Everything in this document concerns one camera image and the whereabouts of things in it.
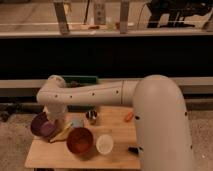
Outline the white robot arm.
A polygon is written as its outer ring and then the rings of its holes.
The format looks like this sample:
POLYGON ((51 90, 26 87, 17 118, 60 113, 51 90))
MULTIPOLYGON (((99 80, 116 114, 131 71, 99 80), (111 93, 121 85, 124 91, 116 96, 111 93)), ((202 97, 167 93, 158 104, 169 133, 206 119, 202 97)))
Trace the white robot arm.
POLYGON ((50 76, 36 95, 56 118, 75 106, 126 106, 133 109, 141 171, 195 171, 193 143, 183 93, 163 75, 68 88, 50 76))

